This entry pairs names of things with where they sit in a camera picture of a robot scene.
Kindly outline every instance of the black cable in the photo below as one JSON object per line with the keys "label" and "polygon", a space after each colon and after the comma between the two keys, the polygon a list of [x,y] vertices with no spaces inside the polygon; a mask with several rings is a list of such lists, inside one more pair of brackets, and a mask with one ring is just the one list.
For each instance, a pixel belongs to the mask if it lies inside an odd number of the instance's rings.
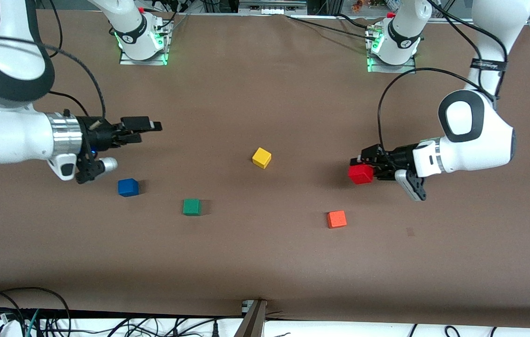
{"label": "black cable", "polygon": [[169,24],[173,21],[173,19],[175,19],[175,15],[176,15],[176,14],[177,14],[176,11],[173,12],[173,15],[171,16],[171,18],[169,18],[169,20],[168,20],[166,23],[164,23],[164,24],[162,24],[162,25],[156,27],[157,30],[159,30],[159,29],[161,29],[161,28],[163,28],[163,27],[169,25]]}
{"label": "black cable", "polygon": [[[498,43],[498,45],[500,45],[500,47],[502,48],[502,54],[504,55],[504,62],[508,63],[508,51],[506,50],[506,46],[504,45],[504,43],[497,36],[495,36],[494,34],[488,32],[487,30],[485,30],[485,29],[483,29],[481,27],[477,27],[477,26],[472,25],[472,24],[470,24],[470,23],[468,23],[466,21],[463,21],[462,19],[460,19],[458,17],[455,17],[454,15],[451,15],[450,13],[445,11],[442,8],[442,6],[439,6],[438,4],[433,2],[433,0],[427,0],[427,2],[429,2],[429,4],[431,4],[431,6],[433,8],[435,8],[437,11],[442,13],[442,15],[444,15],[444,17],[446,17],[446,18],[449,17],[449,18],[453,19],[454,21],[460,22],[462,25],[467,26],[468,28],[474,29],[477,32],[480,32],[480,33],[484,34],[485,36],[488,36],[488,37],[492,38],[492,40],[494,40],[496,43]],[[500,79],[498,80],[498,85],[496,85],[496,88],[495,88],[495,96],[496,97],[500,96],[500,89],[502,88],[502,82],[504,81],[504,74],[505,74],[504,72],[501,73]]]}
{"label": "black cable", "polygon": [[506,46],[504,45],[504,43],[502,43],[502,41],[497,36],[495,36],[494,34],[491,34],[490,32],[488,32],[487,30],[485,30],[485,29],[483,29],[481,27],[477,27],[477,26],[472,25],[472,24],[470,24],[470,23],[468,23],[466,21],[463,21],[462,19],[460,19],[458,17],[455,17],[454,15],[451,15],[450,13],[445,11],[441,6],[439,6],[438,4],[433,2],[433,0],[427,0],[427,2],[429,2],[429,4],[431,4],[431,6],[433,8],[435,8],[438,12],[442,13],[442,15],[444,15],[444,17],[449,17],[450,19],[453,19],[454,21],[460,22],[462,25],[465,25],[468,28],[474,29],[477,32],[480,32],[480,33],[492,38],[492,40],[496,41],[496,43],[498,43],[498,45],[500,45],[500,47],[502,48],[502,53],[504,54],[504,62],[508,62],[508,52],[506,51]]}
{"label": "black cable", "polygon": [[217,2],[209,2],[207,0],[200,0],[200,2],[204,2],[207,5],[218,5],[221,3],[221,0],[218,0]]}
{"label": "black cable", "polygon": [[87,117],[90,117],[90,115],[88,115],[88,111],[86,111],[86,108],[84,107],[84,105],[82,105],[80,103],[80,101],[78,101],[74,96],[71,96],[71,95],[68,95],[68,94],[64,94],[63,92],[58,92],[58,91],[49,91],[49,94],[51,95],[56,95],[56,96],[63,96],[63,97],[67,97],[69,98],[70,100],[72,100],[73,102],[76,102],[76,104],[80,107],[80,109],[84,112],[84,115],[87,115]]}
{"label": "black cable", "polygon": [[213,322],[213,333],[211,334],[211,337],[219,337],[219,324],[217,323],[217,320]]}
{"label": "black cable", "polygon": [[77,64],[79,64],[86,71],[86,73],[90,77],[92,83],[94,84],[94,88],[96,89],[96,93],[98,94],[98,98],[101,101],[101,109],[102,109],[101,122],[104,121],[104,119],[105,119],[105,117],[107,115],[107,107],[105,105],[105,99],[102,96],[102,90],[101,90],[100,86],[98,85],[98,81],[96,80],[96,77],[94,77],[94,75],[92,74],[92,71],[90,71],[88,66],[86,66],[86,64],[84,64],[84,62],[82,62],[79,58],[77,58],[73,54],[68,53],[67,51],[64,51],[63,49],[57,48],[57,47],[55,47],[53,45],[44,44],[44,43],[41,43],[41,42],[23,40],[23,39],[15,38],[15,37],[0,37],[0,40],[15,41],[15,42],[38,45],[38,47],[42,47],[42,48],[45,48],[45,49],[51,49],[51,51],[57,51],[58,53],[60,53],[62,55],[65,55],[68,58],[74,60]]}
{"label": "black cable", "polygon": [[361,25],[360,23],[357,23],[356,21],[352,20],[350,17],[348,17],[348,15],[344,15],[342,13],[337,13],[335,14],[334,16],[339,16],[339,17],[343,17],[344,19],[346,19],[348,22],[350,22],[352,25],[355,25],[359,28],[364,28],[364,29],[367,29],[367,26],[365,25]]}
{"label": "black cable", "polygon": [[119,324],[117,324],[117,325],[115,326],[115,328],[111,329],[111,332],[109,332],[109,334],[107,335],[107,337],[111,337],[111,336],[115,333],[115,331],[117,331],[117,330],[118,330],[119,328],[121,328],[124,324],[126,324],[126,322],[129,322],[129,321],[130,321],[130,319],[129,319],[129,318],[126,318],[126,319],[124,319],[123,321],[119,322]]}
{"label": "black cable", "polygon": [[183,335],[186,335],[186,333],[188,333],[188,331],[194,329],[194,328],[198,328],[199,326],[203,325],[203,324],[207,324],[207,323],[210,323],[210,322],[214,322],[216,320],[220,320],[222,318],[242,318],[242,316],[224,316],[224,317],[218,317],[218,318],[211,318],[210,320],[206,320],[206,321],[203,321],[203,322],[199,322],[197,324],[194,324],[193,326],[191,326],[190,328],[187,328],[186,330],[182,331],[179,335],[180,336],[183,336]]}
{"label": "black cable", "polygon": [[458,333],[458,330],[456,328],[454,328],[453,326],[451,326],[451,325],[447,325],[446,328],[444,328],[444,333],[446,334],[446,337],[452,337],[448,333],[448,330],[450,330],[450,329],[452,329],[456,333],[457,337],[460,337],[460,333]]}
{"label": "black cable", "polygon": [[[451,26],[452,28],[454,28],[454,30],[456,30],[456,32],[457,32],[460,36],[462,36],[462,38],[464,38],[464,40],[466,40],[466,42],[468,42],[468,44],[471,45],[471,47],[472,47],[472,48],[475,50],[475,52],[477,53],[477,58],[479,58],[479,59],[483,59],[483,58],[481,57],[481,51],[479,51],[479,47],[477,47],[477,45],[474,44],[474,43],[472,42],[472,40],[471,40],[468,36],[466,36],[466,34],[464,34],[464,33],[462,32],[462,30],[460,30],[458,27],[456,27],[456,25],[450,20],[449,17],[446,17],[445,19],[446,19],[446,21],[448,21],[448,23],[450,24],[450,26]],[[477,79],[477,83],[478,83],[479,86],[482,88],[482,87],[483,87],[483,83],[481,83],[481,71],[482,71],[481,69],[479,69],[479,71],[477,71],[477,75],[479,75],[479,76],[478,76],[478,79]]]}
{"label": "black cable", "polygon": [[19,305],[17,305],[16,301],[14,301],[10,296],[8,296],[5,291],[3,290],[2,292],[0,292],[0,296],[4,297],[5,299],[7,299],[12,305],[13,307],[15,308],[15,310],[17,311],[17,315],[16,315],[16,321],[19,323],[21,329],[22,329],[22,336],[25,335],[25,329],[24,329],[24,318],[23,318],[23,314],[22,312],[20,311],[19,309]]}
{"label": "black cable", "polygon": [[145,322],[150,320],[151,318],[154,318],[154,317],[148,316],[147,318],[145,318],[142,322],[137,324],[132,330],[126,332],[124,337],[130,337],[134,331],[136,331],[140,326],[142,326],[142,324],[145,324]]}
{"label": "black cable", "polygon": [[170,333],[172,333],[173,331],[177,331],[177,328],[184,322],[186,322],[188,319],[187,318],[184,318],[183,320],[180,320],[179,318],[177,318],[175,320],[175,324],[173,325],[173,328],[171,328],[171,330],[169,330],[165,335],[164,337],[167,337],[169,336]]}
{"label": "black cable", "polygon": [[403,73],[401,73],[400,75],[396,76],[395,79],[393,79],[386,87],[385,87],[385,90],[383,90],[383,93],[381,95],[381,98],[379,98],[379,104],[378,104],[378,134],[379,134],[379,144],[381,145],[382,149],[383,149],[383,155],[385,156],[385,158],[387,159],[388,162],[392,163],[394,166],[398,167],[394,162],[393,160],[391,160],[391,158],[387,155],[387,152],[385,151],[385,146],[383,145],[383,136],[382,136],[382,128],[381,128],[381,108],[382,108],[382,104],[383,104],[383,98],[385,98],[385,95],[387,94],[389,88],[392,87],[392,85],[394,83],[396,83],[396,81],[398,81],[399,79],[401,79],[402,77],[404,77],[405,75],[407,74],[410,74],[410,73],[414,73],[415,71],[435,71],[436,73],[442,73],[442,74],[446,74],[446,75],[450,75],[452,77],[455,77],[457,79],[459,79],[460,81],[464,81],[472,86],[474,86],[475,88],[477,88],[481,93],[483,93],[485,96],[487,96],[487,98],[494,102],[495,101],[495,97],[491,96],[491,94],[489,94],[489,92],[485,91],[483,88],[481,88],[481,86],[477,85],[476,83],[470,81],[469,79],[466,79],[465,77],[462,77],[461,75],[459,74],[456,74],[456,73],[453,73],[451,71],[448,71],[448,70],[443,70],[443,69],[438,69],[438,68],[429,68],[429,67],[424,67],[424,68],[413,68],[413,69],[410,69],[410,70],[406,70],[404,71]]}
{"label": "black cable", "polygon": [[[72,330],[72,316],[70,315],[70,309],[67,305],[67,302],[65,301],[65,299],[59,295],[57,292],[54,292],[53,290],[49,290],[47,288],[42,288],[40,286],[20,286],[20,287],[17,287],[17,288],[9,288],[9,289],[6,289],[6,290],[1,290],[0,291],[0,295],[2,295],[3,297],[7,298],[12,304],[14,307],[16,307],[17,309],[17,312],[19,312],[19,314],[21,314],[21,311],[19,311],[19,307],[17,305],[17,303],[15,303],[15,301],[9,297],[8,295],[6,295],[5,293],[8,293],[8,292],[16,292],[16,291],[19,291],[19,290],[39,290],[41,292],[45,292],[45,293],[48,293],[48,294],[51,294],[55,297],[57,297],[57,299],[59,299],[59,301],[62,303],[63,307],[65,308],[65,311],[67,313],[67,318],[69,320],[69,328],[68,328],[68,333],[67,333],[67,337],[70,337],[70,334],[71,334],[71,330]],[[21,325],[22,325],[22,331],[23,331],[23,326],[25,326],[24,322],[23,322],[23,316],[22,316],[22,321],[21,321]]]}
{"label": "black cable", "polygon": [[317,27],[321,27],[321,28],[328,29],[328,30],[333,30],[333,31],[335,31],[335,32],[340,32],[340,33],[348,34],[349,36],[356,36],[356,37],[363,38],[363,39],[365,39],[365,40],[375,40],[374,37],[362,36],[362,35],[360,35],[360,34],[355,34],[355,33],[351,33],[351,32],[346,32],[345,30],[341,30],[341,29],[337,29],[337,28],[332,28],[332,27],[328,27],[328,26],[319,25],[318,23],[314,23],[314,22],[306,21],[306,20],[303,20],[303,19],[299,19],[299,18],[297,18],[297,17],[291,17],[291,16],[287,16],[287,15],[286,15],[286,17],[288,17],[288,19],[292,19],[292,20],[295,20],[295,21],[299,21],[299,22],[307,23],[308,25],[317,26]]}
{"label": "black cable", "polygon": [[[59,15],[57,14],[57,8],[55,8],[55,3],[53,3],[53,0],[49,0],[51,3],[51,7],[53,7],[53,13],[55,13],[55,19],[57,20],[57,26],[59,26],[59,49],[63,47],[63,29],[61,28],[61,20],[59,19]],[[53,55],[50,55],[49,58],[53,58],[53,56],[57,55],[58,52],[55,51]]]}
{"label": "black cable", "polygon": [[414,335],[414,329],[416,329],[416,326],[417,326],[417,325],[418,325],[418,324],[413,325],[413,328],[410,330],[410,333],[408,334],[408,337],[413,337],[413,335]]}

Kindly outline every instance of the wooden block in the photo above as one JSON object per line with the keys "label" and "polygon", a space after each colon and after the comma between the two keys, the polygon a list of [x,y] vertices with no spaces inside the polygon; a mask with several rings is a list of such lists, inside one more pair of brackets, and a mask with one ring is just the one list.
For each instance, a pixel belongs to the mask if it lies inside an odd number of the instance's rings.
{"label": "wooden block", "polygon": [[344,211],[333,211],[327,213],[327,226],[330,229],[346,226],[346,214]]}
{"label": "wooden block", "polygon": [[252,156],[252,162],[254,164],[262,169],[267,168],[267,165],[269,165],[269,162],[271,161],[271,153],[267,152],[262,147],[259,147],[258,150],[254,153],[254,156]]}
{"label": "wooden block", "polygon": [[199,199],[184,199],[183,213],[187,216],[199,216],[201,203]]}

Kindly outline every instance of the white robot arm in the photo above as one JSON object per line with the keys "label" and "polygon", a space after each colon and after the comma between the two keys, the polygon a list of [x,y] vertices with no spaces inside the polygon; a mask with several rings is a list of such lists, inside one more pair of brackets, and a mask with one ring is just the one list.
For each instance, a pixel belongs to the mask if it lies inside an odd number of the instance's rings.
{"label": "white robot arm", "polygon": [[[117,3],[133,5],[133,0]],[[34,0],[0,0],[0,37],[40,43]],[[0,164],[47,160],[62,180],[76,177],[79,183],[85,183],[117,167],[115,159],[95,160],[95,154],[139,143],[142,132],[162,130],[160,123],[148,117],[124,117],[119,124],[101,121],[99,125],[99,117],[74,117],[67,110],[35,111],[32,103],[49,92],[54,79],[53,64],[45,49],[0,40]]]}
{"label": "white robot arm", "polygon": [[[398,17],[412,18],[411,21],[416,22],[416,25],[412,24],[414,33],[407,36],[417,36],[421,32],[420,13],[423,13],[421,8],[424,6],[420,0],[404,1],[403,5],[408,6],[400,8],[394,20]],[[401,16],[402,11],[407,11],[407,15]],[[468,79],[478,84],[481,71],[481,87],[490,97],[497,95],[498,83],[506,70],[507,54],[529,16],[530,0],[473,2],[474,23],[494,34],[506,49],[504,55],[504,49],[493,38],[480,32],[477,34],[477,47],[482,59],[478,55],[473,59]],[[380,58],[385,51],[395,48],[396,41],[391,36],[389,40],[390,43],[384,41],[382,47],[387,48],[378,54]],[[406,62],[410,57],[408,53],[399,52],[398,55],[399,58],[393,58],[396,62]],[[398,147],[393,151],[385,151],[380,145],[374,145],[353,158],[351,166],[373,166],[375,177],[398,181],[413,200],[420,201],[427,198],[423,189],[425,177],[502,166],[515,155],[516,136],[513,127],[496,113],[494,99],[477,91],[472,85],[448,94],[440,103],[438,117],[445,136]]]}
{"label": "white robot arm", "polygon": [[163,19],[140,13],[134,0],[88,0],[107,16],[119,46],[131,59],[144,60],[164,48]]}
{"label": "white robot arm", "polygon": [[387,64],[404,64],[416,53],[421,32],[431,17],[433,7],[427,0],[405,0],[393,18],[383,19],[383,36],[372,53]]}

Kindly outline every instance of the brown table surface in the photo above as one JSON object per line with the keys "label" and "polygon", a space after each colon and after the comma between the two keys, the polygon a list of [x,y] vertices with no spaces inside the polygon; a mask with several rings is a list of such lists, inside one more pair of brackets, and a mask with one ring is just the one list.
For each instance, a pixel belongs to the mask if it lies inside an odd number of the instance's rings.
{"label": "brown table surface", "polygon": [[[119,168],[88,185],[42,161],[0,166],[0,288],[45,286],[73,309],[226,315],[262,297],[283,318],[530,326],[528,28],[499,108],[517,130],[515,159],[430,177],[415,203],[396,183],[346,175],[378,142],[376,106],[395,76],[367,72],[359,38],[281,15],[195,15],[174,32],[168,66],[120,66],[101,13],[59,13],[63,48],[100,81],[109,120],[148,115],[164,130],[106,152]],[[38,16],[57,44],[53,13]],[[424,34],[418,66],[468,73],[472,50],[448,25]],[[83,70],[53,62],[53,89],[99,114]],[[462,87],[435,73],[401,79],[383,107],[387,147],[442,135],[438,104]],[[81,113],[54,96],[35,107]],[[258,147],[273,154],[266,170],[250,161]],[[129,177],[140,196],[117,194]],[[184,198],[204,200],[205,215],[182,215]],[[327,229],[339,209],[348,226]]]}

